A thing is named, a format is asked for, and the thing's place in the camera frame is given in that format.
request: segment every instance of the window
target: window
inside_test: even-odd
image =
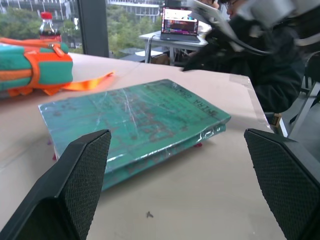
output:
[[[55,28],[61,32],[62,41],[69,51],[83,53],[77,2],[70,0],[1,1],[0,37],[25,40],[38,39],[42,24],[40,13],[52,14]]]
[[[161,30],[162,0],[107,0],[109,56],[123,58],[145,49],[140,35]]]

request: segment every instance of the laptop keyboard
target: laptop keyboard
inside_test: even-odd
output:
[[[200,40],[196,36],[188,36],[188,35],[161,34],[161,39],[170,40],[170,41],[192,42],[192,43],[200,42]]]

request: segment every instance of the cola bottle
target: cola bottle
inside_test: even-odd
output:
[[[61,42],[61,33],[58,29],[54,28],[52,22],[52,14],[44,11],[41,13],[42,25],[39,30],[40,39],[51,39],[53,41]]]

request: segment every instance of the plastic book wrap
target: plastic book wrap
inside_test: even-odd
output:
[[[230,115],[168,79],[39,106],[57,158],[102,129],[111,144],[102,190],[226,130]]]

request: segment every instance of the white table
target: white table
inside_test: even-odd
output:
[[[71,54],[83,81],[115,71],[92,92],[42,92],[0,101],[0,229],[55,162],[38,105],[170,79],[225,110],[227,130],[101,194],[88,240],[285,240],[261,193],[244,131],[269,131],[247,77]],[[147,218],[146,213],[153,214]]]
[[[191,51],[197,51],[201,47],[207,44],[207,41],[204,40],[202,37],[198,36],[198,39],[200,42],[186,42],[186,41],[169,41],[169,40],[162,40],[160,39],[161,31],[155,31],[148,34],[144,34],[139,36],[140,39],[144,40],[144,51],[145,51],[145,63],[148,61],[148,40],[152,37],[152,44],[162,46],[162,47],[168,47],[169,48],[169,56],[170,56],[170,64],[172,64],[175,61],[175,49],[186,49]]]

